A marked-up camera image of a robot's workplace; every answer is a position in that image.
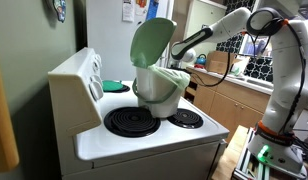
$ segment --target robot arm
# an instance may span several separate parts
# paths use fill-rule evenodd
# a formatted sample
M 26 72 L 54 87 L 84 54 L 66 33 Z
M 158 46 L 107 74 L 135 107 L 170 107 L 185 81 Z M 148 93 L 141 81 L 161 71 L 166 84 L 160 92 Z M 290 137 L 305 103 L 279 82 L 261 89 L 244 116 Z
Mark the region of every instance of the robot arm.
M 304 179 L 306 171 L 293 143 L 292 129 L 301 111 L 308 106 L 308 23 L 286 22 L 278 12 L 262 8 L 251 14 L 239 8 L 224 18 L 174 44 L 172 61 L 203 41 L 223 42 L 248 31 L 254 36 L 269 36 L 272 42 L 274 91 L 263 119 L 256 126 L 249 151 L 266 165 Z
M 247 8 L 238 8 L 211 26 L 201 29 L 182 42 L 173 44 L 170 61 L 172 64 L 179 66 L 180 61 L 189 59 L 186 57 L 193 56 L 193 49 L 191 48 L 197 44 L 204 41 L 223 42 L 239 32 L 246 31 L 246 22 L 250 15 L 251 12 Z

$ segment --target metal stand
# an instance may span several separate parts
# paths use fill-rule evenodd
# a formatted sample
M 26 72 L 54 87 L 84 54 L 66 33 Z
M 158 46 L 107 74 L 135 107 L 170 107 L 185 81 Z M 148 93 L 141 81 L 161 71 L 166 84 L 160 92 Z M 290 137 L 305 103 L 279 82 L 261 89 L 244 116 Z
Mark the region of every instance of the metal stand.
M 271 170 L 273 171 L 274 169 L 271 169 L 269 166 L 259 163 L 256 157 L 254 157 L 247 149 L 247 145 L 253 139 L 253 137 L 254 137 L 254 131 L 252 128 L 250 128 L 240 158 L 232 173 L 232 179 L 237 179 L 237 180 L 270 179 L 270 171 Z M 290 174 L 284 174 L 284 176 L 290 176 L 290 178 L 293 177 Z

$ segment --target wooden cabinet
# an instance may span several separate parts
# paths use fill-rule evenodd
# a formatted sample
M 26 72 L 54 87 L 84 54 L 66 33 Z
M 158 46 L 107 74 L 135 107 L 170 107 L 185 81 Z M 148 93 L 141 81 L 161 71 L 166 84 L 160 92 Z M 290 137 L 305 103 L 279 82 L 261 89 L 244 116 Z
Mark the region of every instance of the wooden cabinet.
M 198 86 L 193 104 L 204 113 L 209 114 L 214 99 L 214 94 L 215 91 L 204 86 Z
M 270 95 L 226 80 L 217 86 L 205 87 L 202 82 L 215 84 L 220 79 L 190 68 L 187 70 L 194 75 L 185 90 L 185 99 L 230 131 L 226 141 L 232 139 L 239 125 L 254 127 L 262 119 Z
M 230 131 L 226 139 L 229 142 L 239 125 L 247 128 L 254 127 L 263 114 L 226 96 L 215 93 L 209 116 Z

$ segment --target black burner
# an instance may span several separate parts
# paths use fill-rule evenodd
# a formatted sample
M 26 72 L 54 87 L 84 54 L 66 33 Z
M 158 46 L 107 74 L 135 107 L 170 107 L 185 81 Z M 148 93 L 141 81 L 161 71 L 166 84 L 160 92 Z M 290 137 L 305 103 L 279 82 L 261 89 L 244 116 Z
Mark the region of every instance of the black burner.
M 143 137 L 154 133 L 161 121 L 151 112 L 139 107 L 123 107 L 109 112 L 104 119 L 105 127 L 123 137 Z
M 167 118 L 167 120 L 176 126 L 194 129 L 203 125 L 201 116 L 187 109 L 177 109 L 176 114 Z

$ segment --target white refrigerator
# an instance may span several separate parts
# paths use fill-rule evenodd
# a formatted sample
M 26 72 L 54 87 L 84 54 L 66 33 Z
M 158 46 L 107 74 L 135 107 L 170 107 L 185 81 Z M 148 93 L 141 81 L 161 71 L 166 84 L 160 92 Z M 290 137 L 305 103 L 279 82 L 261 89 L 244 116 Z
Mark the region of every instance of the white refrigerator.
M 123 21 L 124 0 L 86 1 L 88 47 L 101 56 L 103 80 L 134 80 L 136 77 L 130 49 L 136 29 L 146 21 L 150 1 L 147 0 L 144 8 L 135 3 L 133 22 Z M 173 5 L 174 0 L 159 0 L 156 17 L 172 19 Z M 166 48 L 156 65 L 165 67 L 167 60 Z

